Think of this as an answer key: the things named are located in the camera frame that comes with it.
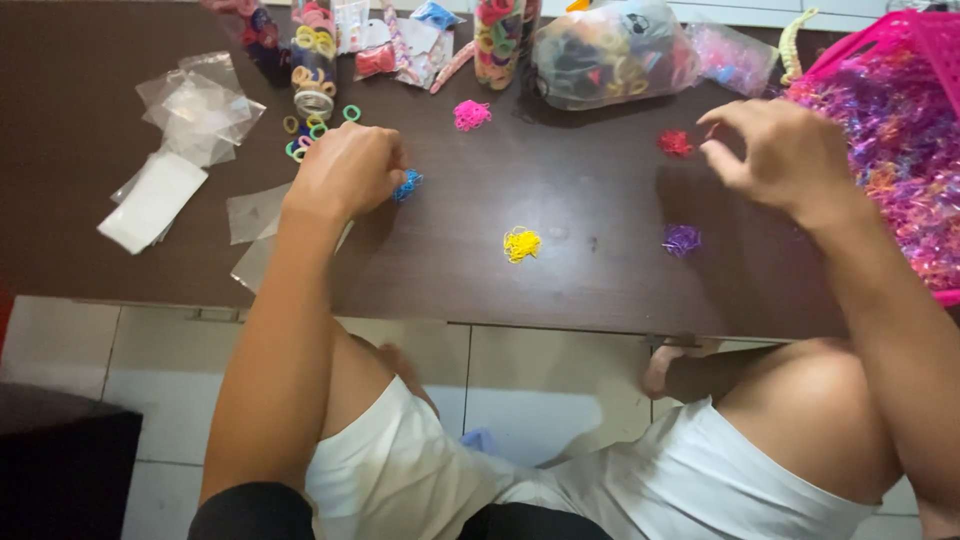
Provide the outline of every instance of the black shirt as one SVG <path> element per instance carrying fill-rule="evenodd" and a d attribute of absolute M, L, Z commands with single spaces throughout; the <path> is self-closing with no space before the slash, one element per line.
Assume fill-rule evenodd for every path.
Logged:
<path fill-rule="evenodd" d="M 188 540 L 313 540 L 310 505 L 294 489 L 251 482 L 214 495 L 197 510 Z M 591 520 L 525 503 L 487 504 L 459 540 L 611 540 Z"/>

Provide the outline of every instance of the pink plastic basket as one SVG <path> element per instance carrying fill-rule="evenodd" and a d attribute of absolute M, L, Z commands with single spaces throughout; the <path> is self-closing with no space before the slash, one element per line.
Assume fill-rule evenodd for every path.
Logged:
<path fill-rule="evenodd" d="M 904 10 L 883 15 L 874 24 L 837 41 L 804 74 L 807 78 L 827 77 L 855 53 L 869 58 L 885 53 L 897 37 L 912 32 L 924 56 L 933 65 L 940 84 L 960 117 L 960 13 Z M 960 289 L 942 290 L 933 297 L 943 307 L 960 304 Z"/>

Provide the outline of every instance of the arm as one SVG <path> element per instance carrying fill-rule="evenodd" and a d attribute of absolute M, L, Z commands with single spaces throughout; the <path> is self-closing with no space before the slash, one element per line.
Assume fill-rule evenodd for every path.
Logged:
<path fill-rule="evenodd" d="M 853 183 L 842 130 L 781 100 L 732 103 L 700 122 L 747 142 L 745 161 L 716 140 L 702 147 L 724 183 L 784 210 L 820 247 L 904 472 L 919 498 L 960 510 L 960 331 Z"/>
<path fill-rule="evenodd" d="M 352 122 L 325 134 L 304 157 L 283 201 L 263 285 L 224 374 L 200 503 L 251 481 L 302 490 L 329 391 L 327 266 L 350 217 L 403 183 L 404 161 L 397 132 Z"/>

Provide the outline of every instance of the plastic bag of hair ties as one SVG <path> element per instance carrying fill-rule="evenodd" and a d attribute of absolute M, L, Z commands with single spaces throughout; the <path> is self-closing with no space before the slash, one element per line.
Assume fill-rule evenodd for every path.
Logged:
<path fill-rule="evenodd" d="M 693 86 L 700 57 L 662 0 L 570 12 L 537 31 L 528 86 L 548 104 L 586 110 Z"/>

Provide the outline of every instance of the foot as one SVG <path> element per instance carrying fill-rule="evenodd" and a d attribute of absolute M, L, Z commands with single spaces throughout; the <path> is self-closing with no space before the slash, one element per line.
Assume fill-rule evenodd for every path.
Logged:
<path fill-rule="evenodd" d="M 413 364 L 407 361 L 403 357 L 403 353 L 400 352 L 400 348 L 393 343 L 384 343 L 380 345 L 380 358 L 387 368 L 391 369 L 404 384 L 407 385 L 407 389 L 410 390 L 410 393 L 417 396 L 418 398 L 424 400 L 427 405 L 430 405 L 430 408 L 433 409 L 433 413 L 437 415 L 437 418 L 440 418 L 440 411 L 437 410 L 437 406 L 434 405 L 433 400 L 430 399 L 430 396 L 426 395 L 426 391 L 423 390 L 423 386 L 420 385 L 420 378 L 417 377 L 417 370 L 414 369 Z"/>
<path fill-rule="evenodd" d="M 650 363 L 640 373 L 640 392 L 653 401 L 666 397 L 666 372 L 670 362 L 684 355 L 684 349 L 663 345 L 650 355 Z"/>

